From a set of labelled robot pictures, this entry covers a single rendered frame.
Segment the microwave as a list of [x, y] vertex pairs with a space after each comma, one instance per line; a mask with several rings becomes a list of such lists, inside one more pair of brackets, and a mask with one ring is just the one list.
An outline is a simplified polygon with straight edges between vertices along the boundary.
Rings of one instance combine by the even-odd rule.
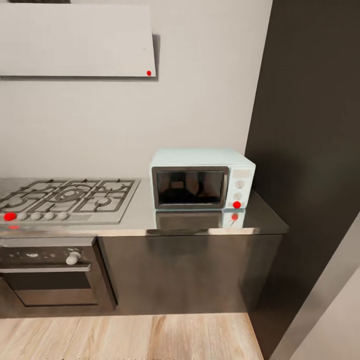
[[255, 170], [234, 148], [158, 148], [149, 166], [153, 208], [244, 209]]

